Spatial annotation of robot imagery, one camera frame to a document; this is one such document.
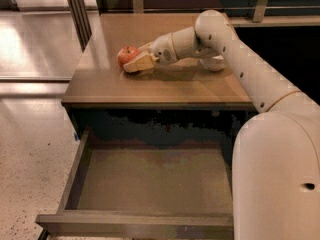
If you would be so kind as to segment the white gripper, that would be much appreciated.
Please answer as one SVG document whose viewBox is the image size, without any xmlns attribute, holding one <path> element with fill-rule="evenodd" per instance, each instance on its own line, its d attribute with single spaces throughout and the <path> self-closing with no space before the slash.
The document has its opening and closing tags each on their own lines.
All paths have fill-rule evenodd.
<svg viewBox="0 0 320 240">
<path fill-rule="evenodd" d="M 154 42 L 149 42 L 140 46 L 138 50 L 141 53 L 129 59 L 123 65 L 125 72 L 135 73 L 138 71 L 152 69 L 157 61 L 162 65 L 169 65 L 178 61 L 173 45 L 172 33 L 162 35 Z"/>
</svg>

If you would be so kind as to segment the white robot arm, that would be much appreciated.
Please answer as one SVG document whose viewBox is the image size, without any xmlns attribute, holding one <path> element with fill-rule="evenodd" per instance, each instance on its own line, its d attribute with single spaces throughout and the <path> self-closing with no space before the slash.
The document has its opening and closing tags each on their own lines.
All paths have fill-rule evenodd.
<svg viewBox="0 0 320 240">
<path fill-rule="evenodd" d="M 221 56 L 257 110 L 233 148 L 234 240 L 320 240 L 320 106 L 239 39 L 227 17 L 158 37 L 127 72 Z"/>
</svg>

